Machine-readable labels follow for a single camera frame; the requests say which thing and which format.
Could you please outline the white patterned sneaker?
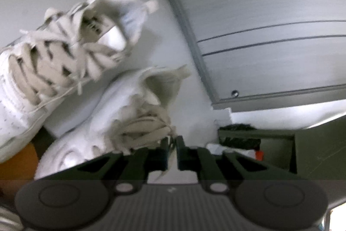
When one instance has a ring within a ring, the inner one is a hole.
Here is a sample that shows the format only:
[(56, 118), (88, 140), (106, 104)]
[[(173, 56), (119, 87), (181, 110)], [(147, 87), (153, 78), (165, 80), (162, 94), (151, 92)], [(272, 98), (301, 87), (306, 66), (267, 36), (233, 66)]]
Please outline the white patterned sneaker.
[(109, 84), (84, 122), (48, 147), (34, 178), (53, 175), (109, 152), (130, 155), (140, 148), (155, 149), (164, 138), (168, 138), (172, 151), (177, 134), (168, 108), (190, 74), (186, 66), (125, 71)]

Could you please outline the white sneaker with beige laces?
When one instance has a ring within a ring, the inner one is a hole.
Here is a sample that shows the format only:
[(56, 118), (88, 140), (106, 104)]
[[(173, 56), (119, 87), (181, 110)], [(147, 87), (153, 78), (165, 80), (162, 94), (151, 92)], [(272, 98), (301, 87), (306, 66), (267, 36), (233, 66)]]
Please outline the white sneaker with beige laces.
[(24, 149), (72, 93), (117, 67), (137, 44), (150, 0), (87, 0), (49, 8), (43, 25), (1, 49), (1, 161)]

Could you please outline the white plastic bag red print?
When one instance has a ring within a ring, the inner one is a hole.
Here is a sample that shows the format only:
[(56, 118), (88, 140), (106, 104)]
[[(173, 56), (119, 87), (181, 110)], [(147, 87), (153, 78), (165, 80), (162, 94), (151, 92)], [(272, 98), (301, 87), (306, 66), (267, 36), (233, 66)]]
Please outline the white plastic bag red print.
[(256, 152), (255, 150), (243, 150), (243, 149), (237, 149), (237, 148), (230, 148), (230, 147), (224, 147), (220, 144), (215, 143), (208, 143), (206, 145), (206, 149), (212, 154), (212, 155), (222, 155), (223, 153), (239, 153), (241, 155), (244, 155), (251, 159), (256, 159)]

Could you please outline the orange cat-shaped floor mat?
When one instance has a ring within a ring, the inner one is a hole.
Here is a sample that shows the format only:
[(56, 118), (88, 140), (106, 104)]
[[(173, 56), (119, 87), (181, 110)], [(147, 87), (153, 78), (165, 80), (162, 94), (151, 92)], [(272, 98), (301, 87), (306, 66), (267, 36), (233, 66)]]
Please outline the orange cat-shaped floor mat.
[(12, 202), (18, 190), (33, 180), (41, 157), (53, 141), (42, 127), (23, 150), (1, 163), (1, 199)]

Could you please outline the grey door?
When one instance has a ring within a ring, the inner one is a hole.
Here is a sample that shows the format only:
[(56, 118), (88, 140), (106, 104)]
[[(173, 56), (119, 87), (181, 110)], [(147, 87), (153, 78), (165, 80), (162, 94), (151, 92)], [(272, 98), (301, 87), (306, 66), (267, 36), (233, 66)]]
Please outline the grey door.
[(345, 0), (169, 0), (215, 109), (345, 99)]

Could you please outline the dark shoe rack frame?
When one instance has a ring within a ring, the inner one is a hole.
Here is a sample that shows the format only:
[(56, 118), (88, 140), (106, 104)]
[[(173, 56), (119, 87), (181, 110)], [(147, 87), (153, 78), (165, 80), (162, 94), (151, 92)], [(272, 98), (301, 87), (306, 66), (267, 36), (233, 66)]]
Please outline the dark shoe rack frame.
[(313, 180), (345, 180), (345, 117), (308, 129), (256, 129), (234, 124), (218, 129), (222, 146), (262, 151), (268, 164)]

